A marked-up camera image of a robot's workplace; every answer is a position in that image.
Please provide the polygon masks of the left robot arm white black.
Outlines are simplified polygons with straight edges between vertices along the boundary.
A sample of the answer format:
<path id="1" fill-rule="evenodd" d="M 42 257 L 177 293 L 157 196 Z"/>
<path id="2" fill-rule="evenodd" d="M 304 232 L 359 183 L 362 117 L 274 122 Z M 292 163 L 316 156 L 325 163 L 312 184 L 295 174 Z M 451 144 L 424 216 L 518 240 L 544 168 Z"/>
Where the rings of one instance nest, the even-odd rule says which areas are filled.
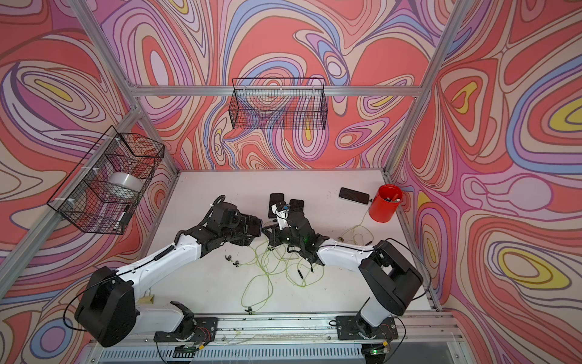
<path id="1" fill-rule="evenodd" d="M 163 340 L 187 342 L 200 332 L 201 342 L 206 344 L 211 334 L 197 325 L 193 312 L 183 303 L 143 305 L 139 299 L 179 268 L 225 243 L 248 247 L 261 233 L 260 218 L 242 214 L 220 195 L 200 223 L 177 232 L 167 247 L 120 268 L 97 269 L 80 294 L 74 318 L 103 347 L 112 347 L 128 335 L 149 333 Z"/>

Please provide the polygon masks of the black phone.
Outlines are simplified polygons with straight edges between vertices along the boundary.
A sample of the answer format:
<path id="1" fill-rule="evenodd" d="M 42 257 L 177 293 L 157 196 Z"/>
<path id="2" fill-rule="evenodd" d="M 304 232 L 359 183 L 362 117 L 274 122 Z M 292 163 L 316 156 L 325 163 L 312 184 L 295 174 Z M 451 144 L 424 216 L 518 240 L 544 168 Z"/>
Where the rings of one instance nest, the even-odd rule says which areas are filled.
<path id="1" fill-rule="evenodd" d="M 276 215 L 277 209 L 275 209 L 274 207 L 278 203 L 283 203 L 283 201 L 284 201 L 284 194 L 283 193 L 270 194 L 269 203 L 268 203 L 268 218 L 269 219 L 274 220 L 277 218 L 277 215 Z"/>
<path id="2" fill-rule="evenodd" d="M 291 199 L 289 201 L 289 210 L 291 212 L 303 212 L 305 207 L 304 200 Z"/>
<path id="3" fill-rule="evenodd" d="M 348 200 L 353 203 L 359 203 L 367 206 L 371 202 L 370 195 L 358 190 L 341 187 L 339 190 L 339 198 Z"/>

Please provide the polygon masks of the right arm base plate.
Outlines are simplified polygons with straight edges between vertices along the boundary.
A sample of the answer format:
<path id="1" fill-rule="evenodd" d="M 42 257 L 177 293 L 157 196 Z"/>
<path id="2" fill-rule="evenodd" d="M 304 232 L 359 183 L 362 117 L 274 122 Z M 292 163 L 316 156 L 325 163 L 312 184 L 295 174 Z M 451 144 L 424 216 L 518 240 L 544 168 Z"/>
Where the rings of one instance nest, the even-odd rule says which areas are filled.
<path id="1" fill-rule="evenodd" d="M 338 315 L 333 320 L 337 337 L 341 341 L 383 340 L 391 342 L 399 337 L 394 317 L 380 324 L 369 324 L 359 315 Z"/>

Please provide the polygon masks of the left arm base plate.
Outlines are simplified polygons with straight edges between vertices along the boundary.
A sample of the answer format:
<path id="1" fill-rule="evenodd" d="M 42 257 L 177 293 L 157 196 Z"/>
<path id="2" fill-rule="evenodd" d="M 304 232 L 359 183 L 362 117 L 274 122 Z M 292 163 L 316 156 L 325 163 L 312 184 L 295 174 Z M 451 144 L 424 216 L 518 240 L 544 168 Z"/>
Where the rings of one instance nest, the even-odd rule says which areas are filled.
<path id="1" fill-rule="evenodd" d="M 173 332 L 156 332 L 156 343 L 208 344 L 215 340 L 218 317 L 185 318 Z"/>

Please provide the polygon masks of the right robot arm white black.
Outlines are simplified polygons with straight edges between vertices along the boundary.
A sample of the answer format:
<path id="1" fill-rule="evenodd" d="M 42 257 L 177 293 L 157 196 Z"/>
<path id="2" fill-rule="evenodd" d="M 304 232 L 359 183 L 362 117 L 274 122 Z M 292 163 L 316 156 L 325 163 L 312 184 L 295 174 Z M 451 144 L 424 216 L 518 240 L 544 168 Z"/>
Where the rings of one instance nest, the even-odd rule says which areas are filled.
<path id="1" fill-rule="evenodd" d="M 421 273 L 394 247 L 394 239 L 373 247 L 347 244 L 317 234 L 304 212 L 285 203 L 271 206 L 277 223 L 264 227 L 273 247 L 285 245 L 310 265 L 344 268 L 362 275 L 373 294 L 354 316 L 354 325 L 365 339 L 376 338 L 389 325 L 386 320 L 401 316 L 424 286 Z"/>

